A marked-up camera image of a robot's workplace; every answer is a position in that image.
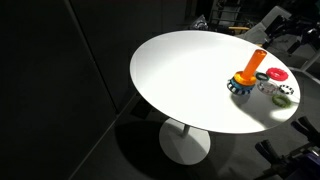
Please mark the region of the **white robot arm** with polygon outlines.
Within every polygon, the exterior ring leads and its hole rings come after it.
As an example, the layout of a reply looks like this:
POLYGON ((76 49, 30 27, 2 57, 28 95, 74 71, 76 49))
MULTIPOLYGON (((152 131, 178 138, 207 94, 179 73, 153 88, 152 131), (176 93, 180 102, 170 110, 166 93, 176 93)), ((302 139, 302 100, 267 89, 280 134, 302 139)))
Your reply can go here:
POLYGON ((266 28, 265 33, 267 37, 262 44, 264 49, 267 49, 276 38, 282 35, 289 34, 299 36, 300 40, 296 40, 287 50, 289 54, 292 54, 301 45, 310 43, 319 38, 320 24, 306 18, 285 18, 282 15, 278 15, 266 28))

